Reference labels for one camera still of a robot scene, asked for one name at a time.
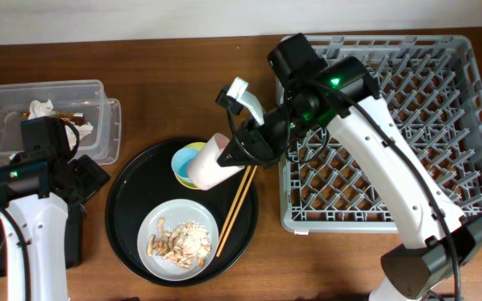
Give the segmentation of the pink plastic cup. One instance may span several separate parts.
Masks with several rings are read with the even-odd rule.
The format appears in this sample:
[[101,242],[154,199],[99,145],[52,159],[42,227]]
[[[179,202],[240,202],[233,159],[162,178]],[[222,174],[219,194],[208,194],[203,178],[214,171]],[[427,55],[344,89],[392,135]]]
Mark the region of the pink plastic cup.
[[217,163],[218,140],[224,138],[228,137],[220,133],[214,134],[188,167],[189,178],[200,190],[207,191],[244,168],[243,166],[221,167]]

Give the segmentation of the wooden chopstick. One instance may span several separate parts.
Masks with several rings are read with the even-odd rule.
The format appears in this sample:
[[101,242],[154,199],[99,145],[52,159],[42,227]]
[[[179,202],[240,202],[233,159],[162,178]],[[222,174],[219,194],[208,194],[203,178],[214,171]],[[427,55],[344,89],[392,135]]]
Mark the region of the wooden chopstick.
[[224,246],[225,246],[225,243],[226,243],[226,241],[228,240],[228,237],[229,237],[230,232],[232,231],[233,225],[234,225],[234,223],[235,223],[235,221],[236,221],[236,219],[237,219],[237,217],[238,217],[238,214],[239,214],[239,212],[240,212],[240,209],[241,209],[241,207],[242,207],[243,204],[244,204],[244,199],[245,199],[245,197],[246,197],[247,194],[248,194],[250,185],[251,185],[251,183],[252,183],[252,181],[253,181],[253,179],[254,179],[254,175],[255,175],[257,169],[258,169],[257,166],[252,166],[252,167],[251,167],[249,176],[248,176],[248,178],[247,178],[247,181],[245,182],[244,188],[243,188],[243,190],[242,190],[242,192],[241,192],[241,195],[240,195],[240,197],[239,197],[239,199],[238,199],[237,206],[235,207],[235,209],[234,209],[234,211],[233,211],[233,215],[232,215],[232,218],[231,218],[231,220],[230,220],[230,222],[229,222],[229,224],[228,224],[227,230],[226,230],[226,232],[225,232],[225,234],[224,234],[224,236],[223,236],[222,241],[221,241],[221,242],[218,242],[218,249],[217,249],[216,254],[215,254],[215,257],[216,257],[216,258],[219,258],[219,257],[221,256],[222,252],[223,252],[223,248],[224,248]]
[[233,202],[232,202],[232,204],[231,204],[231,206],[230,206],[230,208],[229,208],[228,215],[226,216],[226,219],[225,219],[225,222],[224,222],[224,224],[223,224],[222,230],[221,230],[221,232],[220,232],[220,234],[219,234],[219,242],[222,241],[223,236],[224,236],[224,234],[225,234],[225,232],[226,232],[226,230],[227,230],[228,224],[229,224],[229,222],[230,222],[230,220],[231,220],[231,218],[232,218],[232,215],[233,215],[233,211],[234,211],[235,207],[237,206],[238,199],[239,199],[239,197],[240,197],[240,195],[241,195],[241,192],[242,192],[242,190],[243,190],[243,188],[244,188],[245,182],[247,181],[247,178],[248,178],[248,176],[249,176],[251,167],[252,167],[252,166],[247,166],[247,167],[245,168],[245,170],[244,170],[244,175],[243,175],[242,180],[241,180],[241,182],[240,182],[240,184],[239,184],[239,186],[238,186],[238,190],[236,191],[236,194],[235,194],[235,197],[234,197],[234,199],[233,199]]

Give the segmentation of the blue plastic cup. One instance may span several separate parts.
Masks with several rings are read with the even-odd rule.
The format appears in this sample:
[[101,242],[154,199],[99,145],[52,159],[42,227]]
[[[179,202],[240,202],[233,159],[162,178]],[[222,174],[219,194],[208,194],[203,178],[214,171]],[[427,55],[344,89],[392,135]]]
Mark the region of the blue plastic cup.
[[180,177],[185,182],[191,183],[188,176],[188,167],[190,163],[199,153],[199,150],[194,147],[183,147],[178,150],[172,157],[171,166],[174,174]]

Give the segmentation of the yellow plastic bowl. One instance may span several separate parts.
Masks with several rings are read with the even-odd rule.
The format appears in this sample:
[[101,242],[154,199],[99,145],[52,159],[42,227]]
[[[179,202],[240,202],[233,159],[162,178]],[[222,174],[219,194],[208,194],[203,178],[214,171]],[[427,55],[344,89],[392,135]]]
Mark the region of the yellow plastic bowl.
[[[193,142],[193,143],[190,143],[188,145],[185,145],[184,147],[194,147],[196,149],[199,150],[199,152],[202,150],[202,148],[206,145],[205,142]],[[177,180],[185,187],[187,188],[190,188],[190,189],[193,189],[193,190],[197,190],[197,187],[194,185],[193,182],[189,183],[189,182],[185,182],[184,180],[182,180],[180,177],[176,176],[175,177],[177,178]]]

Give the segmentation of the brown foil wrapper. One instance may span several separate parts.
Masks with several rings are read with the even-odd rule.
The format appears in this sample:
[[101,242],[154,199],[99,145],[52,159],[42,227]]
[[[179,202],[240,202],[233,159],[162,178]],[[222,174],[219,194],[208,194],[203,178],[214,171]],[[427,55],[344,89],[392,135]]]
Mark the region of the brown foil wrapper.
[[30,112],[21,112],[20,118],[22,120],[28,120],[29,118],[35,119],[39,117],[55,117],[55,118],[60,118],[61,120],[66,120],[73,125],[85,125],[87,123],[87,120],[85,118],[85,115],[83,113],[77,113],[77,112],[57,112],[57,111],[51,111],[48,113],[37,113],[33,114]]

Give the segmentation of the white napkin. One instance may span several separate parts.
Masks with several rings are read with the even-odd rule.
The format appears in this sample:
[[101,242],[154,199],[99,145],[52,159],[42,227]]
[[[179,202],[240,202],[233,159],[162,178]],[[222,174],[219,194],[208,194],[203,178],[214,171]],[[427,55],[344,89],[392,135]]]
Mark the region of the white napkin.
[[[33,114],[48,113],[51,111],[57,111],[57,110],[54,110],[54,105],[50,99],[48,99],[45,102],[33,100],[30,103],[28,108],[28,112]],[[87,135],[91,134],[94,129],[94,126],[89,121],[87,121],[85,125],[73,125],[73,126],[78,131],[80,140],[83,140]]]

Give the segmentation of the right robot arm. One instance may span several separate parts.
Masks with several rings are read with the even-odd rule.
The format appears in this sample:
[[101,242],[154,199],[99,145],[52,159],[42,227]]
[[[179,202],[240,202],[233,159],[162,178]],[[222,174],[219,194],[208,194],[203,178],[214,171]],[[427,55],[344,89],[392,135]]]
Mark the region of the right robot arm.
[[401,244],[382,256],[385,277],[372,300],[422,300],[482,248],[482,216],[467,217],[442,192],[393,122],[377,81],[355,57],[335,64],[316,53],[301,33],[281,41],[267,57],[283,88],[281,105],[264,111],[234,80],[216,99],[232,125],[232,140],[218,157],[226,166],[270,167],[290,146],[321,127],[351,154],[381,197]]

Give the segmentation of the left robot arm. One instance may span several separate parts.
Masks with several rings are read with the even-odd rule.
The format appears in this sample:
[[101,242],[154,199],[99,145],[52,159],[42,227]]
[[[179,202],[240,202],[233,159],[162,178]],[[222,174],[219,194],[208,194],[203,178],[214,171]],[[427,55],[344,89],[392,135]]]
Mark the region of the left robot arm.
[[69,145],[66,120],[21,124],[24,150],[0,167],[0,220],[6,243],[8,299],[69,299],[64,238],[69,212],[110,179]]

